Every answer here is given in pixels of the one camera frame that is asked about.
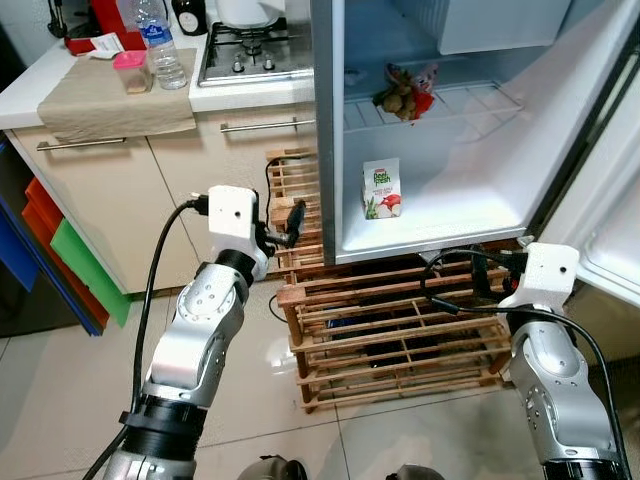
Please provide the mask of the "white green juice carton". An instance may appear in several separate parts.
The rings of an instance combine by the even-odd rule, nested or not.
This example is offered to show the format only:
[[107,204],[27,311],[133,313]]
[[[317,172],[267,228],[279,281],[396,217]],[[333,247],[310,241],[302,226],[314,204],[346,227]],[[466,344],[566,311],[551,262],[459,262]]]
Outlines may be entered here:
[[366,220],[399,218],[402,214],[401,160],[398,157],[364,164],[364,216]]

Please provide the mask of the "white fridge freezer compartment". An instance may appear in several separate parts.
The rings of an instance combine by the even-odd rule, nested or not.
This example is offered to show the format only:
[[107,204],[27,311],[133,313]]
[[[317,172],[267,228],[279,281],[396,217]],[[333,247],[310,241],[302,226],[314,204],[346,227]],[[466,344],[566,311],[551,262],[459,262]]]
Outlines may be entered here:
[[438,49],[445,55],[544,47],[572,0],[449,0]]

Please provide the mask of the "wooden slat crate rack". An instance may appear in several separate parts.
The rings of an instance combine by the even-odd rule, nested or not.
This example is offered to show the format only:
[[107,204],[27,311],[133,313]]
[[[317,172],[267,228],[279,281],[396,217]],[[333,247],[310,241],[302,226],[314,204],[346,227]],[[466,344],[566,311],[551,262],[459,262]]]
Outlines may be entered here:
[[294,201],[307,207],[300,241],[273,269],[303,411],[500,384],[511,334],[492,310],[515,291],[511,271],[489,259],[493,298],[481,300],[471,280],[481,247],[434,268],[415,253],[326,265],[314,152],[270,152],[264,177],[273,227]]

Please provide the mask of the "beige cabinet white countertop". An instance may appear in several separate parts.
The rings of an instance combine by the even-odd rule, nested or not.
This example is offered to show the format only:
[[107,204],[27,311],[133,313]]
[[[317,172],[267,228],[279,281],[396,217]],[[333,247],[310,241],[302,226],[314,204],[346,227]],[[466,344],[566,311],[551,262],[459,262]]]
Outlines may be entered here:
[[152,251],[170,211],[211,186],[265,191],[266,157],[315,141],[314,125],[223,134],[221,123],[251,125],[314,119],[311,79],[200,87],[192,83],[192,131],[128,137],[124,143],[37,151],[61,145],[38,119],[37,106],[76,61],[54,44],[13,84],[0,90],[0,132],[17,145],[65,218],[125,293],[145,288]]

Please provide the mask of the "brown produce bag red label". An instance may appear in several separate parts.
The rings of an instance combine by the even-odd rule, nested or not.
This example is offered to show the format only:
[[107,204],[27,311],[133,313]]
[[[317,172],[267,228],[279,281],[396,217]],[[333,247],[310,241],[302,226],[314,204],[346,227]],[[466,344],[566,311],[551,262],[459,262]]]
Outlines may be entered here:
[[372,96],[375,108],[396,115],[403,122],[416,122],[433,108],[438,64],[430,64],[412,73],[410,69],[388,63],[384,73],[388,86]]

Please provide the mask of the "steel gas hob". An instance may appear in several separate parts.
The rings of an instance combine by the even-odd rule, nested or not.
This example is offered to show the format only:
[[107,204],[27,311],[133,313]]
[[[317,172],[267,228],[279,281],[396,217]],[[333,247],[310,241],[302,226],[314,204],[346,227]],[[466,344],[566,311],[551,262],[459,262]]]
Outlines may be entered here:
[[297,37],[287,19],[269,26],[237,29],[211,23],[197,86],[216,87],[269,81],[294,81],[314,74],[308,54],[294,50]]

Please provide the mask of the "green cutting board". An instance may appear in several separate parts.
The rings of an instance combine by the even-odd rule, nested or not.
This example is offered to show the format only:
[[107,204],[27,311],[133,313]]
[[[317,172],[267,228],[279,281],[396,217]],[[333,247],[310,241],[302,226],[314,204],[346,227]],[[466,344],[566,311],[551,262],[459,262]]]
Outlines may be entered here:
[[52,250],[58,253],[60,260],[76,274],[96,301],[110,312],[111,319],[123,328],[127,324],[131,301],[127,294],[120,292],[108,271],[93,256],[90,248],[79,236],[76,228],[68,220],[61,221],[52,237]]

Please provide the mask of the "beige cloth runner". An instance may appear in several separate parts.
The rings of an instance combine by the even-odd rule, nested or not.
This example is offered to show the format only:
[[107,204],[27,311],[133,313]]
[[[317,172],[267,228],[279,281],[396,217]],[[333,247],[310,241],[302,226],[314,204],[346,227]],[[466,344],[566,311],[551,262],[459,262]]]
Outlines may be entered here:
[[129,93],[110,61],[79,59],[38,104],[38,119],[63,143],[192,131],[187,88],[164,90],[146,77],[148,91]]

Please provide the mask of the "white cooking pot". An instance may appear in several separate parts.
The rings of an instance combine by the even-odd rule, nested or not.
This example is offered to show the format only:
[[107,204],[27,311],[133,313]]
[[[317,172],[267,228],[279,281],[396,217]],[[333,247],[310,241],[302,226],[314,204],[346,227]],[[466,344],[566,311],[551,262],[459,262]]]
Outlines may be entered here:
[[287,0],[214,0],[218,19],[233,29],[271,26],[283,17]]

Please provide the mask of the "clear plastic water bottle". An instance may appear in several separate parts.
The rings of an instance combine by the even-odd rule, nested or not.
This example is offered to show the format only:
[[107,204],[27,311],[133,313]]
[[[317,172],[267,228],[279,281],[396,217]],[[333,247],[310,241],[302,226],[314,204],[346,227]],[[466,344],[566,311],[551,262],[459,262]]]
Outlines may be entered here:
[[182,90],[189,77],[180,64],[165,0],[131,0],[131,14],[145,42],[156,82],[164,90]]

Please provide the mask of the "pink lid clear jar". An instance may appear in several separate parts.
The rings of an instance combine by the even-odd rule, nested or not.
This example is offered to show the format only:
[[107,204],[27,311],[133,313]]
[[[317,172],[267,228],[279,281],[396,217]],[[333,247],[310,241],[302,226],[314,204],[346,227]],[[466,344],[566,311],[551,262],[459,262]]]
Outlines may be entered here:
[[125,93],[147,93],[154,86],[154,76],[148,69],[146,51],[125,50],[111,58],[111,68],[118,74]]

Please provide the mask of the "red cutting board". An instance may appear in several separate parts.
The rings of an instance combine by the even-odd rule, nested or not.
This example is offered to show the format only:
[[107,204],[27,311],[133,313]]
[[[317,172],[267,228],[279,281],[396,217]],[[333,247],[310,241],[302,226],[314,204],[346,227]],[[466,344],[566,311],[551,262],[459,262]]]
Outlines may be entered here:
[[52,201],[49,192],[38,182],[38,179],[33,178],[28,183],[24,193],[26,193],[27,205],[23,207],[20,215],[23,216],[28,228],[35,234],[37,242],[51,256],[52,264],[58,268],[59,273],[67,280],[69,287],[73,289],[74,297],[87,308],[92,335],[100,335],[102,328],[108,325],[109,312],[93,297],[90,288],[60,259],[58,252],[52,250],[52,237],[54,237],[60,225],[63,224],[63,214],[61,214],[55,202]]

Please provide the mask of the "dark round bottle white label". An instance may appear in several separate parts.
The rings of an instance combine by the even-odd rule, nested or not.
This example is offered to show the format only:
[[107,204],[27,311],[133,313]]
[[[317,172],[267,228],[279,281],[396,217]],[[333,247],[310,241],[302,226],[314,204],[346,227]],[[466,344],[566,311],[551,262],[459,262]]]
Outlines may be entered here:
[[206,0],[170,0],[170,4],[183,35],[201,36],[209,32]]

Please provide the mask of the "white paper packet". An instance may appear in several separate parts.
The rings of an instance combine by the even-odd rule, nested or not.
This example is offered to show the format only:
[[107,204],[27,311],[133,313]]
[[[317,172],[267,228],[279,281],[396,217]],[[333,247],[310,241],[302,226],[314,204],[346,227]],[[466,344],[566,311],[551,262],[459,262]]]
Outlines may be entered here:
[[125,51],[123,42],[119,40],[118,33],[111,32],[106,35],[92,37],[92,49],[88,51],[91,58],[113,59],[115,55]]

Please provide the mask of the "red black coffee machine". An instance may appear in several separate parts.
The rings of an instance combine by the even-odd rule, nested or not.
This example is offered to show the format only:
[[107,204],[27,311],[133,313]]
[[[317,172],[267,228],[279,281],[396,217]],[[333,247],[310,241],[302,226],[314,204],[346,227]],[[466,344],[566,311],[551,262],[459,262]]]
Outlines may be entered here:
[[127,13],[131,13],[132,0],[86,0],[84,12],[68,12],[65,0],[46,0],[50,22],[47,29],[52,36],[60,38],[65,49],[74,56],[95,50],[92,38],[115,35],[123,50],[145,51],[145,40],[138,32],[137,24]]

